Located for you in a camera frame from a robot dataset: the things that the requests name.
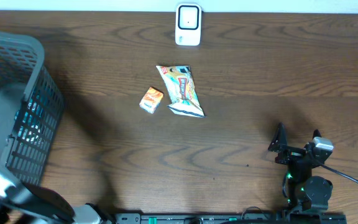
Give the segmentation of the yellow snack bag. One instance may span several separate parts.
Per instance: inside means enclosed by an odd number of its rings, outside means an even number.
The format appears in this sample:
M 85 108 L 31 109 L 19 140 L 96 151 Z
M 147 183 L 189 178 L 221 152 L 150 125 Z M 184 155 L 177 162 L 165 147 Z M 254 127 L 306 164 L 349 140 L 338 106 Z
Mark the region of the yellow snack bag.
M 177 115 L 204 118 L 195 91 L 195 83 L 189 65 L 156 66 L 167 88 L 171 104 L 167 107 Z

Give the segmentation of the orange small box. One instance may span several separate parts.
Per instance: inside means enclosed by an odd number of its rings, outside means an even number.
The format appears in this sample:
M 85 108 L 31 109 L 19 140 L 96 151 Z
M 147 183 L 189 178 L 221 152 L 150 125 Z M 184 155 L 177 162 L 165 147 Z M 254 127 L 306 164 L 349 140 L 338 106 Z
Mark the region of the orange small box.
M 150 87 L 142 97 L 139 106 L 146 112 L 154 114 L 162 99 L 163 93 L 153 87 Z

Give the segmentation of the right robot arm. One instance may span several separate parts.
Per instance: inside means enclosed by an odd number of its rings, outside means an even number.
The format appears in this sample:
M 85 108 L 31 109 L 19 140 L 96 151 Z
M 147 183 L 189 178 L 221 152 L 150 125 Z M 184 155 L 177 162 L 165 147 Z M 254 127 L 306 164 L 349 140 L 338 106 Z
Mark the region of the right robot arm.
M 312 170 L 323 165 L 333 149 L 333 143 L 323 138 L 317 129 L 304 147 L 289 146 L 284 125 L 278 124 L 268 150 L 277 153 L 277 164 L 287 166 L 283 194 L 289 199 L 290 213 L 322 213 L 328 209 L 333 184 L 313 175 Z

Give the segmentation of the white barcode scanner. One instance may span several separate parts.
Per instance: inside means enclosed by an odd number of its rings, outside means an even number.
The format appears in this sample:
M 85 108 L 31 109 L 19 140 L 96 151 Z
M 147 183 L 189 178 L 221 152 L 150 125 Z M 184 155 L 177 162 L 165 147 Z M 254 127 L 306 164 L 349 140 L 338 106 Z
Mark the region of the white barcode scanner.
M 175 16 L 175 43 L 182 46 L 197 46 L 201 42 L 201 7 L 198 4 L 182 3 L 177 6 Z

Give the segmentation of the grey plastic mesh basket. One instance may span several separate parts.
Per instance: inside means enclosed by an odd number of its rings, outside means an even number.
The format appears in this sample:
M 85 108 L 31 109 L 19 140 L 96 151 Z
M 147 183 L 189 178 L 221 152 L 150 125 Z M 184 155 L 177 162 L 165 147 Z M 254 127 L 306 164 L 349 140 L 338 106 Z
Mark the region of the grey plastic mesh basket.
M 39 185 L 64 109 L 42 44 L 0 31 L 0 161 L 18 179 Z

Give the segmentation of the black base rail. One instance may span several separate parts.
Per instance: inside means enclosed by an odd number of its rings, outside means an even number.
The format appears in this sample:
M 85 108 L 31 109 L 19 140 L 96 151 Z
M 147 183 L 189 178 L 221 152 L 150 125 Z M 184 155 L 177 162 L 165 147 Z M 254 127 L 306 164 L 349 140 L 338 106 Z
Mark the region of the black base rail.
M 243 215 L 223 214 L 148 214 L 117 213 L 117 224 L 241 224 L 241 223 L 319 223 L 346 224 L 344 215 L 293 215 L 285 218 L 278 214 L 247 212 Z

